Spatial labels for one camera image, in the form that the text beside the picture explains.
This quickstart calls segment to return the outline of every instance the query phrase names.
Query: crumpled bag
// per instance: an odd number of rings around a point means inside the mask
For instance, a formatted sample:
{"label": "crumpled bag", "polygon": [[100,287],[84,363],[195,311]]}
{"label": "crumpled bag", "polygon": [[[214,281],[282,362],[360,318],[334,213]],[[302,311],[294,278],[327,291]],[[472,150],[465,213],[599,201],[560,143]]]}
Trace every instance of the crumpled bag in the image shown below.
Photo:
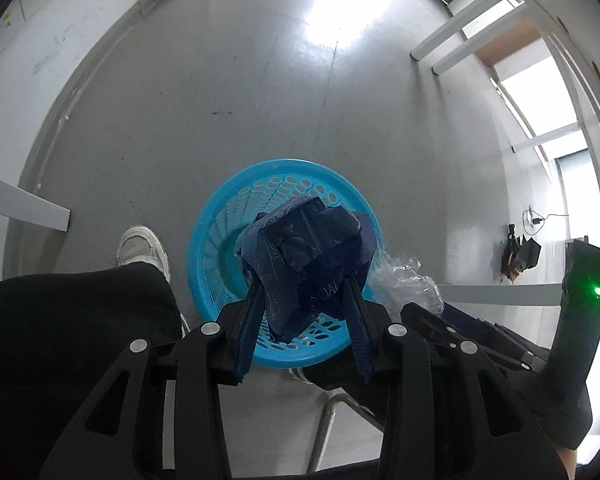
{"label": "crumpled bag", "polygon": [[389,256],[384,251],[376,254],[369,271],[368,284],[374,300],[382,303],[391,321],[400,323],[400,311],[407,303],[417,303],[440,316],[445,308],[436,282],[418,274],[420,261],[416,256]]}
{"label": "crumpled bag", "polygon": [[248,284],[265,290],[270,336],[289,343],[323,312],[343,320],[341,285],[355,273],[365,286],[376,236],[368,216],[320,197],[295,197],[260,213],[238,237],[235,255]]}

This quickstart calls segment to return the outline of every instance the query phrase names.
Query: floor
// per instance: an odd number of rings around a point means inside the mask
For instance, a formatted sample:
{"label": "floor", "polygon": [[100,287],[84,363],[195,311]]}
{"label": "floor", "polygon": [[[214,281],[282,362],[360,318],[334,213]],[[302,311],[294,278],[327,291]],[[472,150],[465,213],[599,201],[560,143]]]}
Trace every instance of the floor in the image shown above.
{"label": "floor", "polygon": [[[235,172],[293,157],[355,184],[389,252],[417,254],[442,283],[497,283],[504,226],[546,198],[548,181],[534,153],[510,152],[524,133],[477,59],[431,73],[459,38],[410,58],[446,19],[438,0],[162,2],[83,89],[38,192],[72,210],[69,232],[27,227],[20,272],[113,266],[120,234],[145,224],[196,325],[184,262],[197,215]],[[540,267],[533,280],[559,281],[559,264]],[[304,471],[318,388],[255,367],[221,398],[234,475]],[[354,431],[361,446],[369,429]],[[367,458],[330,449],[330,465]]]}

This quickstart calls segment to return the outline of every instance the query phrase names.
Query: dark blue plastic bag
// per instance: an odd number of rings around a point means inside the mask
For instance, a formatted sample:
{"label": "dark blue plastic bag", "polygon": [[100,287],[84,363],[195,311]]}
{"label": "dark blue plastic bag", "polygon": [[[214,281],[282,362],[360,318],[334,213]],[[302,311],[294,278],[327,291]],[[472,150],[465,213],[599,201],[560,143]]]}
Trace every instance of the dark blue plastic bag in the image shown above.
{"label": "dark blue plastic bag", "polygon": [[376,236],[365,213],[297,197],[260,213],[236,243],[245,280],[255,272],[266,292],[273,341],[289,343],[323,312],[343,320],[341,286],[355,273],[365,286]]}

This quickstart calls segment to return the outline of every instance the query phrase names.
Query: metal pivot bolt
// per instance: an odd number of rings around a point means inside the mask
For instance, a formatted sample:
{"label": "metal pivot bolt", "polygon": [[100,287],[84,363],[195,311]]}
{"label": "metal pivot bolt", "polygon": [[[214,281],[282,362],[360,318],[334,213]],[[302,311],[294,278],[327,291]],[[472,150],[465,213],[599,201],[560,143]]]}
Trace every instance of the metal pivot bolt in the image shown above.
{"label": "metal pivot bolt", "polygon": [[216,323],[215,321],[205,323],[203,326],[200,327],[200,332],[202,332],[204,335],[217,334],[218,332],[220,332],[220,325],[218,325],[218,323]]}
{"label": "metal pivot bolt", "polygon": [[460,349],[465,354],[475,354],[478,351],[478,345],[473,341],[462,341],[460,343]]}
{"label": "metal pivot bolt", "polygon": [[144,339],[136,339],[129,345],[129,350],[131,350],[134,354],[137,354],[146,350],[147,346],[148,344]]}
{"label": "metal pivot bolt", "polygon": [[400,323],[389,325],[389,334],[395,337],[403,337],[407,335],[407,328]]}

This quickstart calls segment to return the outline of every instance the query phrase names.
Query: power cord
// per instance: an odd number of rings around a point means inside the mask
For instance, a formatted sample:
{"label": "power cord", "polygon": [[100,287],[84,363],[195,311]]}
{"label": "power cord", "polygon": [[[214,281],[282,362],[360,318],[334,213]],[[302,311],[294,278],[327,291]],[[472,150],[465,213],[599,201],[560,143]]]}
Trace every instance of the power cord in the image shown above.
{"label": "power cord", "polygon": [[[526,223],[529,226],[539,225],[540,227],[538,228],[538,230],[536,230],[533,233],[530,233],[529,231],[526,230],[526,226],[525,226],[525,214],[527,215],[527,221],[526,221]],[[535,235],[537,235],[542,230],[542,228],[544,227],[544,224],[546,222],[546,219],[549,218],[549,216],[569,216],[569,215],[558,215],[556,213],[551,213],[551,214],[548,214],[547,216],[542,216],[539,212],[534,211],[531,208],[525,209],[522,212],[522,228],[524,229],[525,233],[528,234],[529,236],[535,236]]]}

